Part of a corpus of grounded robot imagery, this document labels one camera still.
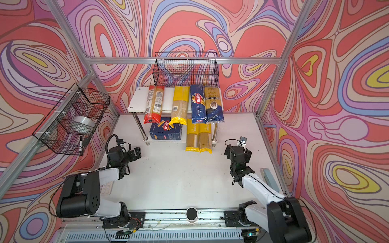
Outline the blue Barilla rigatoni box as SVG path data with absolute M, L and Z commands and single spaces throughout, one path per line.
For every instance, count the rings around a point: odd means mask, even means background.
M 182 124 L 170 124 L 169 117 L 162 117 L 159 123 L 152 123 L 150 136 L 153 140 L 181 140 Z

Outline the yellow Pastatime bag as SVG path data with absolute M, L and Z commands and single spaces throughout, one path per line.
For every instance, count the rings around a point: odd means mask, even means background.
M 187 119 L 187 136 L 185 151 L 200 151 L 199 125 L 192 123 L 191 118 Z
M 212 153 L 212 127 L 211 124 L 199 124 L 200 153 Z

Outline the red spaghetti bag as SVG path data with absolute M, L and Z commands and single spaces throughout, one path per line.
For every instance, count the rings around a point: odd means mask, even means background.
M 150 86 L 147 93 L 146 110 L 144 123 L 160 123 L 162 104 L 164 97 L 164 86 Z

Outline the blue clear spaghetti bag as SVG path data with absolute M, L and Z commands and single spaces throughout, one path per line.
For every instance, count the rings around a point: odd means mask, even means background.
M 217 87 L 205 87 L 205 107 L 208 123 L 224 122 L 220 91 Z

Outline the blue Barilla spaghetti box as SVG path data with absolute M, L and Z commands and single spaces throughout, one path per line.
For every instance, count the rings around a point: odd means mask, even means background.
M 194 124 L 206 123 L 207 113 L 205 93 L 202 85 L 190 86 L 191 121 Z

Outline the yellow spaghetti bag barcode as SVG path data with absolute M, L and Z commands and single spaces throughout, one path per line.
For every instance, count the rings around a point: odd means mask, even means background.
M 171 120 L 169 125 L 175 124 L 187 125 L 187 110 L 189 104 L 190 87 L 175 87 L 173 96 L 173 105 L 171 112 Z

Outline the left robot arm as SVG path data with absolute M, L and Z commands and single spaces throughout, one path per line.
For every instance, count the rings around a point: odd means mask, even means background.
M 139 219 L 130 216 L 122 201 L 101 198 L 100 187 L 122 180 L 130 175 L 129 164 L 142 157 L 141 148 L 111 135 L 105 144 L 107 165 L 88 173 L 68 176 L 55 209 L 55 216 L 61 219 L 91 216 L 103 222 L 103 228 L 132 228 L 141 226 Z

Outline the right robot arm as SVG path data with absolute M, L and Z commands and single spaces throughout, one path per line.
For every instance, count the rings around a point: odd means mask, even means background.
M 260 226 L 274 243 L 311 242 L 312 233 L 299 201 L 280 194 L 259 178 L 248 166 L 252 152 L 229 144 L 224 154 L 231 161 L 233 183 L 251 192 L 259 201 L 239 204 L 238 222 L 243 226 Z

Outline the white two-tier shelf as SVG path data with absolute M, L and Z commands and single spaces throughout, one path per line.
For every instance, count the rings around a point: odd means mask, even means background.
M 143 137 L 143 141 L 150 145 L 151 143 L 163 143 L 163 142 L 172 142 L 172 143 L 184 143 L 186 144 L 187 136 L 187 127 L 182 127 L 182 134 L 180 140 L 157 140 L 153 139 L 150 135 L 151 123 L 145 124 L 142 119 L 139 119 L 138 115 L 144 115 L 146 112 L 147 97 L 148 97 L 149 88 L 142 87 L 136 88 L 132 100 L 130 101 L 129 107 L 127 108 L 128 113 L 132 114 L 135 121 L 137 122 L 138 128 Z M 162 103 L 162 116 L 170 117 L 172 108 L 173 108 L 173 98 L 174 98 L 174 88 L 165 88 L 164 97 Z

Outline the white calculator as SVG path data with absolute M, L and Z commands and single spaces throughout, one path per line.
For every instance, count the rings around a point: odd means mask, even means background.
M 100 186 L 101 195 L 110 195 L 112 192 L 114 182 L 109 182 Z

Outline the grey white stapler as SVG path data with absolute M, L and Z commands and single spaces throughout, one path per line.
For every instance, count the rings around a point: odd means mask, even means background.
M 280 188 L 278 187 L 276 180 L 274 179 L 271 171 L 268 168 L 260 169 L 261 176 L 263 181 L 270 186 L 274 191 L 280 192 Z

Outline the black marker pen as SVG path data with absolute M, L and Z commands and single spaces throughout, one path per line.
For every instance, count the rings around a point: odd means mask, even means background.
M 79 153 L 82 154 L 82 152 L 83 152 L 83 136 L 80 136 Z

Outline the silver tape roll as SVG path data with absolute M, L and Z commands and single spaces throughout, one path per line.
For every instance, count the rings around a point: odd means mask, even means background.
M 88 127 L 95 127 L 95 122 L 85 116 L 77 115 L 73 118 L 73 121 Z

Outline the round black white sensor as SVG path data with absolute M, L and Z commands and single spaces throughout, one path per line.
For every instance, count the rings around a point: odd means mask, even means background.
M 186 210 L 186 219 L 189 223 L 195 223 L 198 219 L 198 211 L 196 208 L 190 207 Z

